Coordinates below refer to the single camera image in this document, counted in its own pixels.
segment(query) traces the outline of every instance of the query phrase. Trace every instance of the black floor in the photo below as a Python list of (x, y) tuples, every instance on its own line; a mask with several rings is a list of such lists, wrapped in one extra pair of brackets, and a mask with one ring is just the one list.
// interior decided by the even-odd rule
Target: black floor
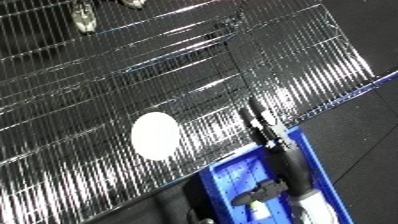
[[(375, 74), (398, 66), (398, 1), (325, 3)], [(355, 223), (397, 223), (398, 79), (301, 126)], [(187, 223), (192, 208), (212, 216), (195, 178), (96, 223)]]

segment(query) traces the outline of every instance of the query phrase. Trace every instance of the wire grid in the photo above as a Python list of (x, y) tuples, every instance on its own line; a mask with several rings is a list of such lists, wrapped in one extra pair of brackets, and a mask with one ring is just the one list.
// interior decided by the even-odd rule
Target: wire grid
[[(7, 0), (1, 23), (1, 223), (81, 223), (250, 142), (250, 96), (287, 124), (372, 81), (317, 0), (95, 2), (80, 35), (71, 1)], [(178, 151), (148, 161), (132, 123), (161, 111)]]

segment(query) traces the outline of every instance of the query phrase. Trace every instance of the white ball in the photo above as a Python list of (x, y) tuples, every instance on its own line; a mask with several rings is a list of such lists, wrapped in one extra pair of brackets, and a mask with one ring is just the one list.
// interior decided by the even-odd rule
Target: white ball
[(145, 114), (138, 118), (131, 130), (131, 143), (145, 159), (167, 159), (177, 150), (179, 142), (178, 123), (165, 113)]

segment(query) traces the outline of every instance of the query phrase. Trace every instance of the blue plastic base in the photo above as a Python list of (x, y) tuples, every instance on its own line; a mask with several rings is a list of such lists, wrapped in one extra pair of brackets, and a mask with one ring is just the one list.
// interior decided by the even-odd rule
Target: blue plastic base
[[(340, 223), (353, 223), (303, 132), (295, 127), (289, 130), (289, 136), (303, 150), (313, 170), (315, 186), (323, 192), (325, 198), (335, 209)], [(262, 220), (253, 220), (247, 206), (234, 207), (231, 205), (235, 196), (253, 189), (262, 180), (270, 179), (270, 172), (264, 161), (265, 153), (262, 147), (252, 146), (250, 149), (243, 150), (243, 152), (242, 150), (239, 151), (200, 172), (202, 182), (211, 198), (219, 222), (221, 224), (292, 223), (286, 195), (265, 202), (271, 216)]]

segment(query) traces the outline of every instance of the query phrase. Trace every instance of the wire shelf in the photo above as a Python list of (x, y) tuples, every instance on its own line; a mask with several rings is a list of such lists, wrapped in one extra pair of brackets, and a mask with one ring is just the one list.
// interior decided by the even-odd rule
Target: wire shelf
[[(81, 223), (199, 170), (250, 142), (252, 95), (293, 125), (373, 81), (317, 0), (95, 1), (91, 35), (72, 2), (0, 3), (4, 224)], [(153, 111), (182, 134), (161, 162), (130, 143)]]

